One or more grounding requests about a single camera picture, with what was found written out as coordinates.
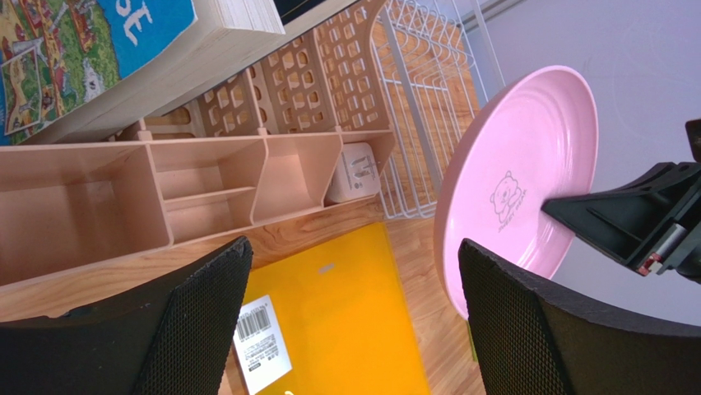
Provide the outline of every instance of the pink plate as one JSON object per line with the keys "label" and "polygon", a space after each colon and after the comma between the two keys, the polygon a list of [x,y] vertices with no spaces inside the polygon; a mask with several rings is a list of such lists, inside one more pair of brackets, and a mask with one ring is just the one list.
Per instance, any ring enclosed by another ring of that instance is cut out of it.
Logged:
{"label": "pink plate", "polygon": [[462,240],[551,278],[574,234],[541,206],[549,198],[589,193],[597,140],[592,92],[563,66],[514,82],[475,118],[445,174],[434,229],[439,278],[463,318]]}

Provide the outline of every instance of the wooden table surface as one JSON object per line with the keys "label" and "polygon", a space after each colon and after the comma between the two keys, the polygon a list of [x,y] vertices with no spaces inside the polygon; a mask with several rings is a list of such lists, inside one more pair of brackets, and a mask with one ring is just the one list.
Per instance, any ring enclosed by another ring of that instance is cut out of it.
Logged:
{"label": "wooden table surface", "polygon": [[[377,199],[262,226],[245,235],[253,246],[253,266],[262,267],[382,220]],[[433,220],[390,221],[388,229],[433,394],[485,393],[479,365],[471,357],[467,326],[443,293],[434,268]],[[4,286],[0,288],[0,321],[59,316],[185,266],[234,237],[50,277],[29,286]],[[230,354],[220,394],[245,393],[237,361]]]}

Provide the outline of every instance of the gray wall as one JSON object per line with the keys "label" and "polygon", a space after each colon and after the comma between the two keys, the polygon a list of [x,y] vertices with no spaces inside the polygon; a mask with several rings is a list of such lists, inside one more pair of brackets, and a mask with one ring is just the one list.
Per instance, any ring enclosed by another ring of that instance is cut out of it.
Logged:
{"label": "gray wall", "polygon": [[[488,27],[507,84],[551,64],[587,79],[601,134],[593,190],[602,191],[657,162],[691,160],[684,123],[701,118],[699,16],[701,2],[691,0],[525,0]],[[494,93],[483,48],[471,42]],[[554,280],[625,309],[701,325],[700,285],[673,272],[640,277],[578,240]]]}

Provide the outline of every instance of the yellow folder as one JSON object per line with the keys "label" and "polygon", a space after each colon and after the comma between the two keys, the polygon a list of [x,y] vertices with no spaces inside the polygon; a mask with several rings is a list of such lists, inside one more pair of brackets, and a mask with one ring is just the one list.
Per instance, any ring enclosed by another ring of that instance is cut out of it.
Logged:
{"label": "yellow folder", "polygon": [[292,370],[261,394],[430,394],[384,224],[253,271],[265,295]]}

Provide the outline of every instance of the white plastic container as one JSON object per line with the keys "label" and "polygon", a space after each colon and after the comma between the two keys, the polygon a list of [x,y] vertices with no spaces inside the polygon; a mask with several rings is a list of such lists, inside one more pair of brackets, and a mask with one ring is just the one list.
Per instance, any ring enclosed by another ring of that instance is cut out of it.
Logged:
{"label": "white plastic container", "polygon": [[333,172],[326,200],[343,203],[373,196],[379,191],[378,168],[370,144],[345,144]]}

